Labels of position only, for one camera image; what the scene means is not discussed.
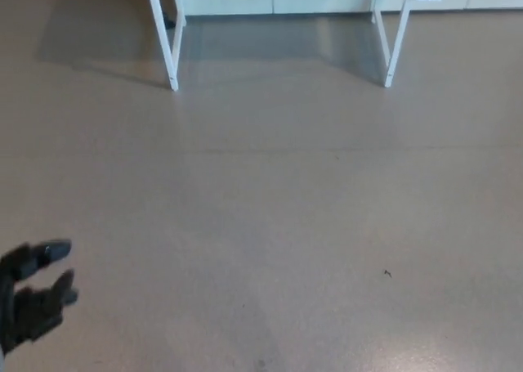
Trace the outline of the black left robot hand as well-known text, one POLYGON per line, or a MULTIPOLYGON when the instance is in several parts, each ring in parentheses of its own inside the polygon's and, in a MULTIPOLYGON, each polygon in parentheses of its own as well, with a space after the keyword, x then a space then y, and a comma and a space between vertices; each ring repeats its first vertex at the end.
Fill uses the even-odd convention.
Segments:
POLYGON ((35 342, 63 321, 65 307, 75 304, 74 270, 62 273, 49 287, 16 289, 38 271, 66 258, 69 239, 21 244, 1 256, 1 352, 6 356, 21 344, 35 342))

